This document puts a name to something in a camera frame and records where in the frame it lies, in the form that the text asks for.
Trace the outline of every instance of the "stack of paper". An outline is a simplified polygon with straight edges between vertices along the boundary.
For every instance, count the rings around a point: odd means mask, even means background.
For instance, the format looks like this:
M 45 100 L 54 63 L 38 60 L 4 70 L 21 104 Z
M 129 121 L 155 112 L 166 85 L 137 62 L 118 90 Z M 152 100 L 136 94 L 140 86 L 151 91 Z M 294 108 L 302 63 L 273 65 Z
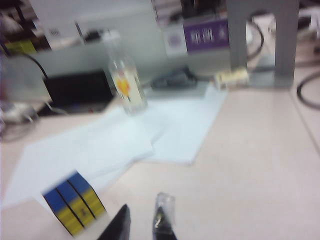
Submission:
M 128 116 L 122 107 L 86 126 L 25 147 L 1 208 L 41 193 L 77 170 L 98 191 L 138 160 L 190 164 L 224 101 L 225 92 L 200 83 L 201 95 L 148 100 L 148 108 Z

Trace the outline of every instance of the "rubik's cube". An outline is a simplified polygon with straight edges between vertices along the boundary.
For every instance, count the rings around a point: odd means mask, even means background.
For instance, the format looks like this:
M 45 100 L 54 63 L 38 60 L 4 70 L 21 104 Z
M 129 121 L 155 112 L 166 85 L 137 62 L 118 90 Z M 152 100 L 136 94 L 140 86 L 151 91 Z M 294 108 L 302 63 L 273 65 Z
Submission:
M 43 197 L 73 236 L 106 211 L 94 189 L 78 172 Z

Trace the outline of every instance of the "white desk surface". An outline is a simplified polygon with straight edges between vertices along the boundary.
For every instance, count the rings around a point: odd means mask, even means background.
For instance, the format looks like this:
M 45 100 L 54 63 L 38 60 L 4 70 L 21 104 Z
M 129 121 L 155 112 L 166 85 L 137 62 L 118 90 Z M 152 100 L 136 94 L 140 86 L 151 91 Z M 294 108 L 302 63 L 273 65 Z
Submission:
M 312 49 L 298 46 L 297 60 Z M 130 239 L 151 240 L 155 198 L 162 191 L 176 198 L 173 228 L 180 240 L 320 239 L 320 111 L 296 97 L 297 84 L 317 70 L 297 69 L 290 90 L 231 91 L 195 163 L 135 163 L 99 193 L 110 216 L 128 204 Z M 320 84 L 305 90 L 319 100 Z M 97 117 L 60 117 L 60 125 L 55 117 L 41 119 L 25 138 L 1 143 L 1 197 L 24 145 Z M 1 239 L 73 238 L 31 200 L 1 211 Z

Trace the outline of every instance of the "bottle label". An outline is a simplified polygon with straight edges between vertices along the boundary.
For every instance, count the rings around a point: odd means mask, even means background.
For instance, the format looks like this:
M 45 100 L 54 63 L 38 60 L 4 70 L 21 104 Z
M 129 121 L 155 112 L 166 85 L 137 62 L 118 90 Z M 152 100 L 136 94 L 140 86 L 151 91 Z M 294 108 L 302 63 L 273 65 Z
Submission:
M 144 93 L 139 89 L 139 79 L 136 71 L 119 71 L 112 78 L 122 102 L 127 107 L 139 106 L 144 102 Z

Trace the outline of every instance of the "purple sign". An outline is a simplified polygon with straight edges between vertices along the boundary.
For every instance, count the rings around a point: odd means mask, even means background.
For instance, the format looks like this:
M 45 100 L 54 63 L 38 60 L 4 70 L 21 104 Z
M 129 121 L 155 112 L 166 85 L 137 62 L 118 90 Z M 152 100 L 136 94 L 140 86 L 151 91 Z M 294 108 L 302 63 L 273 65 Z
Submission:
M 188 53 L 229 47 L 227 19 L 186 25 L 183 30 Z

